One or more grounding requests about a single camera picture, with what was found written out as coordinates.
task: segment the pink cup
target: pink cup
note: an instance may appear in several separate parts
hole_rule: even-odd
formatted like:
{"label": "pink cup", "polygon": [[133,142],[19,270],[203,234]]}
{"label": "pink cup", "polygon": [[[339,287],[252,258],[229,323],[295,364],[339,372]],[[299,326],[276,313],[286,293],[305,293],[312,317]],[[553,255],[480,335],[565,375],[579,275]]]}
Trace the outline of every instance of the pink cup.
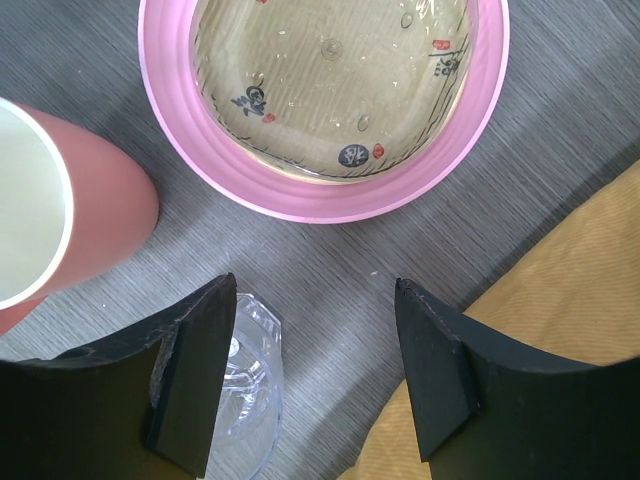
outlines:
{"label": "pink cup", "polygon": [[0,99],[0,334],[42,299],[109,270],[147,240],[158,198],[102,138]]}

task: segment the printed chinese character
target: printed chinese character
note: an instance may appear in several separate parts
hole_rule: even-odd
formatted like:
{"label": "printed chinese character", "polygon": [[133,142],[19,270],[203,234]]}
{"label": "printed chinese character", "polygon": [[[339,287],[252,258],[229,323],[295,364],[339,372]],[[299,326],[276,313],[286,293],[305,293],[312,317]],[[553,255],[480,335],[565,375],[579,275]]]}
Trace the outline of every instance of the printed chinese character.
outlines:
{"label": "printed chinese character", "polygon": [[451,58],[449,60],[441,59],[438,62],[438,65],[436,65],[436,71],[434,75],[436,77],[439,77],[440,75],[448,77],[452,73],[455,73],[458,70],[459,66],[460,60],[457,60],[455,58]]}
{"label": "printed chinese character", "polygon": [[235,100],[231,100],[232,103],[239,107],[243,107],[245,117],[249,116],[249,113],[262,117],[264,115],[264,108],[267,102],[264,101],[264,92],[260,87],[247,88],[246,96],[238,97]]}
{"label": "printed chinese character", "polygon": [[369,150],[363,145],[349,145],[344,147],[338,156],[340,165],[349,168],[359,167],[369,160]]}

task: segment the pink bowl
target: pink bowl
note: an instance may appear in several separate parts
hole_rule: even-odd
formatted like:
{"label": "pink bowl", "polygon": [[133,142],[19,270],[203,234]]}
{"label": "pink bowl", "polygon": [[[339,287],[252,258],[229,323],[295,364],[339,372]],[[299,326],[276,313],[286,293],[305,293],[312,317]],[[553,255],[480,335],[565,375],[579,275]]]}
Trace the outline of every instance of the pink bowl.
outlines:
{"label": "pink bowl", "polygon": [[507,0],[479,2],[478,38],[456,111],[416,158],[368,182],[314,185],[280,175],[242,151],[211,119],[192,74],[190,30],[197,0],[142,0],[140,63],[169,140],[204,180],[236,202],[284,220],[345,223],[389,212],[436,185],[465,157],[495,108],[509,55]]}

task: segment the glass cup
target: glass cup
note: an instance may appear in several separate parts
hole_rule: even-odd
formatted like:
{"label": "glass cup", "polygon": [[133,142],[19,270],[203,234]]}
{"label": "glass cup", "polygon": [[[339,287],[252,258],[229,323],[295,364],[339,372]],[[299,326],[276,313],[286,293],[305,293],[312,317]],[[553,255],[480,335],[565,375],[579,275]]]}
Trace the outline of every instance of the glass cup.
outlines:
{"label": "glass cup", "polygon": [[280,437],[284,375],[280,321],[239,294],[206,479],[255,478]]}

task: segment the gray carpet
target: gray carpet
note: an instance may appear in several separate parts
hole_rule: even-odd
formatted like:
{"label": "gray carpet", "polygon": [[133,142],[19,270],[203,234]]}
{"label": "gray carpet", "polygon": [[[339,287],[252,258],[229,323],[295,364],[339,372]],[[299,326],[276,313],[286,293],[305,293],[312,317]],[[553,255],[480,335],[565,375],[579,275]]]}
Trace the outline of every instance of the gray carpet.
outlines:
{"label": "gray carpet", "polygon": [[253,213],[182,163],[147,103],[136,0],[5,0],[0,95],[83,125],[151,174],[163,212],[127,264],[49,298],[0,356],[49,357],[234,272],[284,322],[284,434],[263,478],[335,478],[403,373],[392,299],[411,277],[464,308],[640,158],[640,3],[513,2],[495,115],[468,158],[383,217],[307,226]]}

